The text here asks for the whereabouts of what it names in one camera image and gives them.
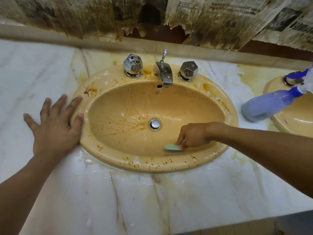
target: white marble surface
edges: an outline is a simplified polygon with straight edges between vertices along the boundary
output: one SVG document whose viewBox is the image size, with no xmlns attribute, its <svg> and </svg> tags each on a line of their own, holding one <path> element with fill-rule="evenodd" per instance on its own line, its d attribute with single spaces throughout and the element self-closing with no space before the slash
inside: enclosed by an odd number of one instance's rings
<svg viewBox="0 0 313 235">
<path fill-rule="evenodd" d="M 38 120 L 45 97 L 71 97 L 84 78 L 121 64 L 128 54 L 0 40 L 0 181 L 32 157 L 24 112 Z M 177 65 L 185 61 L 166 58 Z M 270 73 L 251 89 L 237 76 L 236 64 L 196 62 L 229 95 L 240 127 L 267 129 L 265 122 L 246 122 L 240 106 L 269 78 L 288 71 L 263 69 Z M 21 234 L 176 234 L 313 209 L 311 198 L 232 152 L 193 170 L 148 175 L 110 168 L 77 147 L 48 178 Z"/>
</svg>

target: blue spray bottle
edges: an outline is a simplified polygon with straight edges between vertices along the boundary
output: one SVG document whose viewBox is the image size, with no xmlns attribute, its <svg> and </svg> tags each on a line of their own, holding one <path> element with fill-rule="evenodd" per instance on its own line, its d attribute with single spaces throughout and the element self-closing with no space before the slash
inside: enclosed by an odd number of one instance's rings
<svg viewBox="0 0 313 235">
<path fill-rule="evenodd" d="M 306 70 L 306 72 L 303 85 L 252 98 L 241 107 L 242 115 L 252 122 L 265 120 L 291 105 L 295 98 L 308 91 L 313 92 L 313 68 Z"/>
</svg>

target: hand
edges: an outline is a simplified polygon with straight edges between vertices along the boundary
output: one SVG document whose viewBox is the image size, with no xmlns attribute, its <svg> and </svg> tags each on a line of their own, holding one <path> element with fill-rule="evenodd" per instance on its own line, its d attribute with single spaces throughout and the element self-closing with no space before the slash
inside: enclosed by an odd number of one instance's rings
<svg viewBox="0 0 313 235">
<path fill-rule="evenodd" d="M 34 135 L 33 152 L 34 157 L 54 157 L 59 162 L 70 153 L 80 140 L 81 129 L 84 122 L 84 115 L 79 113 L 74 119 L 72 127 L 69 119 L 72 117 L 82 97 L 79 95 L 65 108 L 67 96 L 63 94 L 57 102 L 51 106 L 51 99 L 46 98 L 40 112 L 41 124 L 37 124 L 29 114 L 24 114 L 24 121 L 32 130 Z"/>
<path fill-rule="evenodd" d="M 183 150 L 208 144 L 213 139 L 215 126 L 219 124 L 224 125 L 218 122 L 184 125 L 180 130 L 176 145 L 179 145 L 180 149 Z"/>
</svg>

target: faucet spout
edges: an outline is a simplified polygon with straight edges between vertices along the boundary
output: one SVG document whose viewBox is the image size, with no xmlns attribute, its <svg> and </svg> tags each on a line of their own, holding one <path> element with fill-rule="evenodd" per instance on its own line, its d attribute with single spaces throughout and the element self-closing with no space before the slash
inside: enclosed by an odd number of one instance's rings
<svg viewBox="0 0 313 235">
<path fill-rule="evenodd" d="M 164 58 L 167 54 L 167 50 L 163 51 L 162 60 L 160 62 L 155 62 L 153 67 L 153 72 L 155 75 L 159 76 L 163 87 L 170 87 L 173 85 L 173 74 L 170 64 L 164 63 Z"/>
</svg>

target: sink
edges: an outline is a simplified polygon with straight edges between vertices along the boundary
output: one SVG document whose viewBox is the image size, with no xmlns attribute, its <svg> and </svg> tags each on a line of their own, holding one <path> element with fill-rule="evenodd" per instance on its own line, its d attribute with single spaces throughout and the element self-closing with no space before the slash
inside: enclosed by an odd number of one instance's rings
<svg viewBox="0 0 313 235">
<path fill-rule="evenodd" d="M 264 94 L 290 90 L 283 82 L 283 77 L 270 80 L 264 88 Z M 308 92 L 296 98 L 295 101 L 281 112 L 271 117 L 276 128 L 281 132 L 313 137 L 313 94 Z"/>
<path fill-rule="evenodd" d="M 197 74 L 191 82 L 171 65 L 173 86 L 162 87 L 154 63 L 143 63 L 142 75 L 129 78 L 123 65 L 96 73 L 75 92 L 83 100 L 81 146 L 100 161 L 132 171 L 165 173 L 187 170 L 212 161 L 228 146 L 210 142 L 182 152 L 166 152 L 188 123 L 225 122 L 238 126 L 237 112 L 226 93 Z"/>
</svg>

